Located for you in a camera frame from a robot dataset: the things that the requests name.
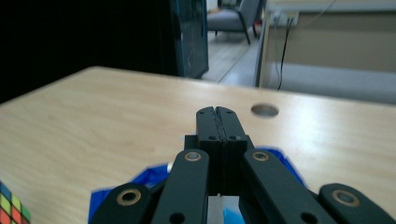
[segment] wall socket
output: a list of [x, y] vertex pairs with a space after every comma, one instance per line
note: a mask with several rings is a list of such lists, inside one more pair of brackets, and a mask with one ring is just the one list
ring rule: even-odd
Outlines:
[[273, 11], [271, 12], [270, 26], [274, 26], [277, 20], [277, 26], [287, 26], [288, 19], [293, 19], [291, 26], [296, 26], [299, 12], [296, 11]]

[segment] chair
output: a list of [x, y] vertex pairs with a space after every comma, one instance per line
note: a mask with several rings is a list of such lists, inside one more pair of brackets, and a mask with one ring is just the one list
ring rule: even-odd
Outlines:
[[207, 31], [244, 32], [248, 38], [248, 28], [253, 27], [254, 36], [257, 37], [254, 23], [262, 14], [266, 0], [242, 0], [238, 9], [224, 8], [218, 13], [207, 15]]

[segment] light blue object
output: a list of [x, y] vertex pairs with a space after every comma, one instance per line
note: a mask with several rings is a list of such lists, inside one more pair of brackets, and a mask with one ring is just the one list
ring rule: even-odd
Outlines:
[[[288, 170], [291, 172], [291, 174], [296, 177], [296, 179], [303, 185], [304, 181], [300, 178], [298, 175], [297, 171], [293, 168], [291, 163], [288, 161], [287, 157], [285, 157], [280, 149], [274, 148], [274, 147], [257, 147], [256, 149], [260, 150], [266, 150], [271, 153], [273, 153], [284, 165]], [[162, 165], [157, 165], [157, 166], [150, 166], [148, 167], [145, 171], [140, 173], [140, 175], [137, 175], [134, 177], [129, 183], [136, 183], [136, 184], [141, 184], [145, 185], [148, 188], [151, 188], [155, 186], [156, 184], [160, 183], [163, 181], [166, 177], [168, 177], [168, 164], [162, 164]], [[100, 206], [100, 204], [105, 200], [109, 192], [113, 189], [99, 189], [95, 190], [91, 194], [91, 202], [90, 202], [90, 213], [88, 215], [88, 222], [91, 222], [91, 219], [93, 217], [93, 214], [96, 212], [97, 208]], [[245, 223], [244, 219], [240, 215], [240, 213], [237, 213], [231, 209], [228, 209], [227, 207], [224, 208], [223, 210], [223, 215], [224, 215], [224, 224], [243, 224]]]

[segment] rubik's cube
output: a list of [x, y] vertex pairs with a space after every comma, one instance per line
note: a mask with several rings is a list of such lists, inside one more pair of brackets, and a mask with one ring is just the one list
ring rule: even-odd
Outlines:
[[29, 224], [30, 214], [21, 201], [0, 181], [0, 224]]

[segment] wooden table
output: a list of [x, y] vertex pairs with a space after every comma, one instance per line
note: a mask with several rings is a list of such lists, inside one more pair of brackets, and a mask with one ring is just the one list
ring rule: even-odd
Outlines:
[[[274, 118], [253, 115], [274, 105]], [[195, 112], [235, 111], [314, 192], [340, 182], [396, 217], [396, 107], [94, 67], [0, 107], [0, 179], [34, 223], [86, 223], [91, 192], [173, 161]]]

